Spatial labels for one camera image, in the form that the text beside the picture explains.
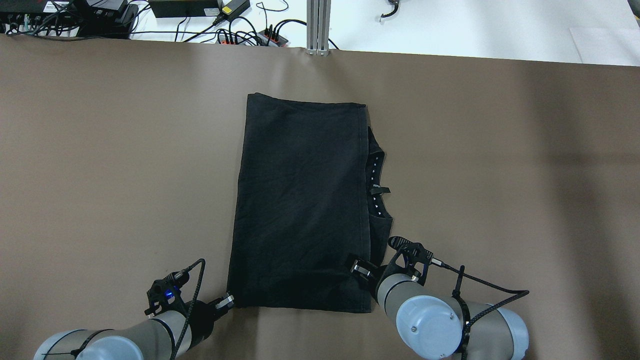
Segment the round joint cover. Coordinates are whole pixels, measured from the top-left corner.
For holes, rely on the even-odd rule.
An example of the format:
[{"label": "round joint cover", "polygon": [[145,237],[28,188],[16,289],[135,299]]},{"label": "round joint cover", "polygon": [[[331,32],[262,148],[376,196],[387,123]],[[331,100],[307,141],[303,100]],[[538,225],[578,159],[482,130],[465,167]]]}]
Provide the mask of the round joint cover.
[{"label": "round joint cover", "polygon": [[396,315],[396,327],[404,343],[428,360],[453,354],[462,339],[462,324],[455,311],[428,295],[403,302]]},{"label": "round joint cover", "polygon": [[143,360],[140,348],[122,336],[107,336],[87,346],[78,360]]}]

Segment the brown table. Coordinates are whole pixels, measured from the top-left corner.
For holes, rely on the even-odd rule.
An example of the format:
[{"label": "brown table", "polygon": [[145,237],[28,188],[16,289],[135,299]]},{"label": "brown table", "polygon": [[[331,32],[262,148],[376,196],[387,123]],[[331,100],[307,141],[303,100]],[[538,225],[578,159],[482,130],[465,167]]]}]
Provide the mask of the brown table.
[{"label": "brown table", "polygon": [[[0,89],[3,359],[142,321],[151,282],[201,256],[201,299],[224,292],[252,92],[367,104],[392,234],[530,289],[509,306],[528,359],[640,353],[639,68],[0,37]],[[379,308],[236,309],[184,356],[400,358],[418,357]]]}]

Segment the folded black garment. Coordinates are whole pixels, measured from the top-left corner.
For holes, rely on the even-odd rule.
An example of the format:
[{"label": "folded black garment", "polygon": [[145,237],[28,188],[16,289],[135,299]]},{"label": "folded black garment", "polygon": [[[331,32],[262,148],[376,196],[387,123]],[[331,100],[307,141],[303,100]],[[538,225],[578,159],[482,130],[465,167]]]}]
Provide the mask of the folded black garment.
[{"label": "folded black garment", "polygon": [[380,265],[392,218],[367,108],[248,96],[228,290],[238,307],[371,312],[345,265]]}]

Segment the metal post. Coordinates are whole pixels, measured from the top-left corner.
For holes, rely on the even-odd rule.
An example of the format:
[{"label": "metal post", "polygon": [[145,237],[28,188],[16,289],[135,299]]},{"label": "metal post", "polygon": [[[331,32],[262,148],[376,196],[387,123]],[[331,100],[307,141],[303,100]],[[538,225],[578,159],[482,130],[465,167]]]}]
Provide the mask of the metal post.
[{"label": "metal post", "polygon": [[331,0],[307,0],[307,52],[329,55]]}]

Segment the white label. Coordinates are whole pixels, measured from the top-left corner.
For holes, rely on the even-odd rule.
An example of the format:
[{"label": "white label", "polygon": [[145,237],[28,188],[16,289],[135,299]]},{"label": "white label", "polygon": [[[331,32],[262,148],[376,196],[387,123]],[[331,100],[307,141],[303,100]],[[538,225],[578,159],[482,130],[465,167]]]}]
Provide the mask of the white label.
[{"label": "white label", "polygon": [[58,10],[60,10],[60,6],[62,6],[64,8],[67,5],[69,5],[68,1],[47,1],[47,4],[45,4],[44,9],[42,10],[42,12],[44,12],[44,13],[54,13],[54,12],[57,12]]},{"label": "white label", "polygon": [[204,15],[205,16],[218,16],[218,15],[220,15],[220,9],[219,8],[206,8],[204,10]]}]

